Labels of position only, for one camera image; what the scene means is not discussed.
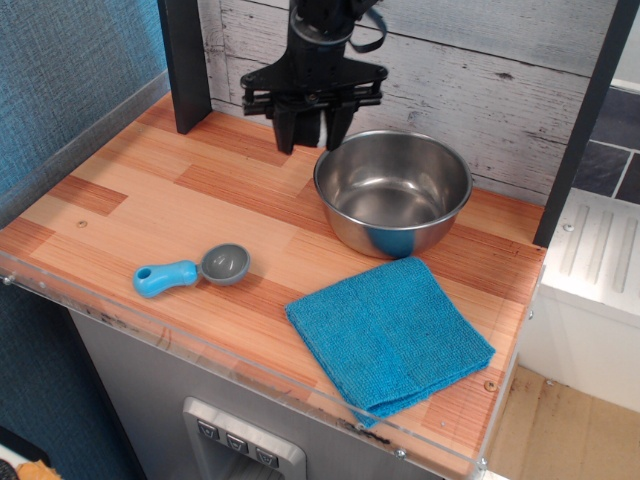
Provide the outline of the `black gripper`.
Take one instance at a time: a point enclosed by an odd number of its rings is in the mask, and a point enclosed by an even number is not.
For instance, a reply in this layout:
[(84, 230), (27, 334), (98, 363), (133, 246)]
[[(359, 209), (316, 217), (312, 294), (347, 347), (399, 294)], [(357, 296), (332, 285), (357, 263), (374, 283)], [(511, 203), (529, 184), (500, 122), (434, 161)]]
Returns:
[(297, 113), (331, 108), (327, 117), (327, 149), (338, 148), (357, 107), (336, 107), (354, 100), (377, 105), (388, 70), (345, 55), (348, 39), (312, 42), (291, 37), (285, 53), (273, 64), (241, 78), (243, 112), (272, 118), (280, 152), (291, 154), (295, 145)]

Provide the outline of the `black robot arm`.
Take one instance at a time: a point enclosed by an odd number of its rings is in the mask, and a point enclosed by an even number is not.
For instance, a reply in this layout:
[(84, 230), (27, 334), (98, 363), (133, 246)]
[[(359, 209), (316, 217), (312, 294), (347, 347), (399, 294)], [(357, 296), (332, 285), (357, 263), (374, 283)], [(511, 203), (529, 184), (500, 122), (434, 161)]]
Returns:
[(245, 74), (243, 111), (272, 121), (277, 148), (334, 150), (355, 113), (381, 102), (385, 67), (349, 59), (382, 46), (386, 24), (373, 1), (292, 1), (287, 45), (275, 63)]

